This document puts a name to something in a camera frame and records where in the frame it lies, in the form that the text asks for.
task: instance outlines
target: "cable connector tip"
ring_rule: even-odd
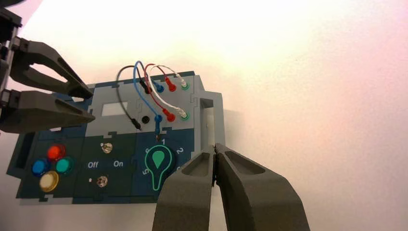
[[[169,79],[168,77],[165,78],[165,81],[166,81],[166,83],[167,83],[167,85],[168,85],[169,91],[173,92],[173,91],[175,91],[175,90],[177,89],[176,85],[174,85],[174,84],[170,81],[170,79]]]
[[[181,89],[187,90],[189,88],[189,84],[184,82],[184,85],[181,85]]]
[[[187,120],[189,118],[189,114],[186,113],[184,110],[180,109],[178,112],[182,120]]]
[[[167,109],[163,108],[162,111],[166,115],[168,122],[173,122],[176,119],[176,116],[173,113],[169,112]]]
[[[133,118],[130,121],[132,122],[132,124],[135,126],[136,129],[141,131],[141,125],[136,119]]]
[[[156,87],[156,90],[157,90],[158,93],[162,93],[165,90],[165,88],[162,85],[160,85],[160,84],[158,84],[156,82],[153,82],[153,84]]]

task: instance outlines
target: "white cable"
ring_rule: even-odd
[[[183,77],[181,77],[181,75],[180,75],[179,73],[173,71],[173,69],[171,69],[170,67],[165,66],[165,65],[154,65],[154,66],[150,69],[150,72],[151,72],[151,71],[153,70],[153,68],[155,68],[155,67],[164,67],[164,68],[169,69],[169,70],[170,70],[171,72],[173,72],[174,75],[180,80],[181,86],[182,86],[183,88],[186,88],[186,87],[187,87],[187,83],[186,83],[186,81],[183,79]]]
[[[152,88],[152,91],[154,92],[154,94],[157,96],[157,98],[158,98],[163,104],[167,105],[168,107],[174,108],[182,118],[187,118],[187,113],[186,113],[183,109],[181,109],[181,108],[179,108],[179,107],[176,107],[176,106],[173,106],[173,105],[167,103],[167,102],[164,101],[164,100],[162,99],[162,97],[160,97],[160,95],[156,92],[156,88],[154,87],[153,82],[152,82],[152,78],[150,77],[150,73],[152,72],[153,68],[155,68],[155,67],[165,67],[165,68],[169,69],[170,71],[172,71],[173,73],[175,73],[172,69],[170,69],[170,68],[167,67],[167,66],[154,65],[154,66],[150,69],[149,73],[147,74],[147,78],[148,78],[148,80],[149,80],[149,84],[150,84],[150,87]]]

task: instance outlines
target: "red button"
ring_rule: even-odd
[[[47,157],[51,161],[57,161],[65,156],[65,146],[54,144],[48,149]]]

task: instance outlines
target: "red plug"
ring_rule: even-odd
[[[165,78],[166,84],[168,85],[168,89],[173,92],[176,90],[176,85],[174,85],[168,77]]]
[[[169,112],[167,109],[163,108],[162,111],[167,116],[167,120],[169,122],[173,122],[176,119],[176,116],[173,113]]]

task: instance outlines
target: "white wall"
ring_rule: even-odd
[[[42,0],[25,0],[19,4],[7,7],[7,9],[22,18],[23,27],[27,24]]]
[[[53,46],[86,83],[138,59],[194,70],[223,93],[227,146],[285,176],[312,230],[402,231],[407,28],[397,0],[44,0],[22,35]],[[2,172],[14,142],[0,137]],[[19,206],[18,180],[0,182],[3,230],[152,225],[154,205]],[[215,193],[210,230],[223,230]]]

